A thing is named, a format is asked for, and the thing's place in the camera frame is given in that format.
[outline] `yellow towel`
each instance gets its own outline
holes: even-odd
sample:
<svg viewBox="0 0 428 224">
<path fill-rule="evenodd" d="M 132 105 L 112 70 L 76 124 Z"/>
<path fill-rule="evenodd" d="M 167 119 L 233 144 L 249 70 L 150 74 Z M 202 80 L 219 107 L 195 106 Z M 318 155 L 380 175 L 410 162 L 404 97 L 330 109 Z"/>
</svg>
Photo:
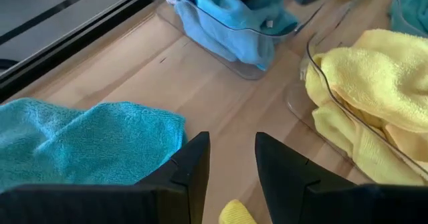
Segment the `yellow towel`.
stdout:
<svg viewBox="0 0 428 224">
<path fill-rule="evenodd" d="M 338 100 L 381 136 L 428 167 L 428 39 L 383 29 L 314 61 Z M 345 150 L 378 183 L 425 185 L 428 176 L 347 116 L 310 66 L 306 75 L 317 131 Z"/>
<path fill-rule="evenodd" d="M 257 224 L 244 205 L 238 200 L 230 201 L 221 211 L 219 224 Z"/>
</svg>

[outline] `plastic container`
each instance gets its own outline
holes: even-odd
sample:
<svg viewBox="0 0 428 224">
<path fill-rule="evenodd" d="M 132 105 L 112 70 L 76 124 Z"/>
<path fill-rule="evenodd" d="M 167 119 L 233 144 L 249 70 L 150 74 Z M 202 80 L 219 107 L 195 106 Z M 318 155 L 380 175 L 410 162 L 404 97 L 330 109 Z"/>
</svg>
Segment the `plastic container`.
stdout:
<svg viewBox="0 0 428 224">
<path fill-rule="evenodd" d="M 175 5 L 177 3 L 186 3 L 186 7 L 191 8 L 189 11 L 192 11 L 197 16 L 197 18 L 199 18 L 201 25 L 212 25 L 212 27 L 216 29 L 217 32 L 221 32 L 221 35 L 228 36 L 230 38 L 229 41 L 242 41 L 243 43 L 241 44 L 245 44 L 246 46 L 242 53 L 242 57 L 246 59 L 246 63 L 241 62 L 240 60 L 243 58 L 240 58 L 239 56 L 238 60 L 230 61 L 232 59 L 229 58 L 229 55 L 224 53 L 224 51 L 215 49 L 215 47 L 211 47 L 211 49 L 204 47 L 204 43 L 201 42 L 205 41 L 206 39 L 193 39 L 193 41 L 199 45 L 202 45 L 202 47 L 214 55 L 221 63 L 225 64 L 228 68 L 230 68 L 242 78 L 247 80 L 257 80 L 263 77 L 264 74 L 269 70 L 270 66 L 274 64 L 276 56 L 275 53 L 277 52 L 279 46 L 286 44 L 289 39 L 293 38 L 293 36 L 295 36 L 295 34 L 297 34 L 307 24 L 307 22 L 309 22 L 313 14 L 321 8 L 324 1 L 325 0 L 317 0 L 311 2 L 311 4 L 303 6 L 297 4 L 294 0 L 284 0 L 286 11 L 298 19 L 298 24 L 289 28 L 287 30 L 287 34 L 283 35 L 266 35 L 254 29 L 232 29 L 222 24 L 222 22 L 216 20 L 214 17 L 210 16 L 202 9 L 198 8 L 193 2 L 190 2 L 189 0 L 156 0 L 156 14 L 161 19 L 164 19 L 192 39 L 192 36 L 190 36 L 191 34 L 189 34 L 189 32 L 194 30 L 189 29 L 189 26 L 184 26 L 182 19 L 175 10 Z M 242 47 L 238 43 L 232 43 L 232 45 L 233 48 Z M 260 58 L 254 58 L 254 56 L 251 56 L 252 53 L 258 53 L 258 56 L 262 56 L 262 60 L 267 61 L 262 61 L 263 63 L 261 64 L 258 63 Z"/>
<path fill-rule="evenodd" d="M 306 125 L 308 125 L 314 132 L 314 120 L 312 118 L 312 111 L 317 106 L 308 97 L 305 88 L 305 77 L 308 65 L 314 67 L 314 69 L 320 75 L 321 80 L 328 86 L 328 81 L 322 70 L 314 63 L 313 57 L 317 53 L 325 53 L 330 49 L 336 47 L 350 47 L 354 42 L 362 35 L 365 30 L 368 29 L 390 29 L 390 7 L 391 3 L 398 4 L 401 6 L 399 0 L 351 0 L 343 5 L 334 15 L 329 15 L 327 18 L 321 19 L 320 21 L 313 22 L 310 25 L 315 26 L 316 32 L 310 38 L 306 45 L 306 53 L 300 63 L 300 78 L 296 80 L 285 92 L 285 101 L 288 108 Z M 367 9 L 370 12 L 381 13 L 381 15 L 370 15 L 367 13 Z M 404 18 L 398 17 L 397 21 L 401 21 L 402 25 L 405 26 L 405 32 L 411 35 L 418 35 L 421 37 L 428 37 L 425 33 L 415 29 L 409 25 Z M 361 119 L 356 117 L 347 107 L 342 105 L 332 93 L 332 90 L 328 88 L 329 96 L 332 101 L 339 106 L 350 118 L 362 124 L 365 128 L 369 129 L 373 134 L 381 139 L 382 143 L 387 145 L 399 158 L 405 161 L 413 170 L 417 171 L 421 176 L 428 176 L 428 171 L 418 165 L 406 154 L 401 152 L 394 144 L 388 142 L 387 139 L 383 138 L 380 134 L 374 131 L 370 126 L 364 123 Z M 333 148 L 342 155 L 346 156 L 346 153 L 340 150 L 336 145 L 327 141 Z"/>
</svg>

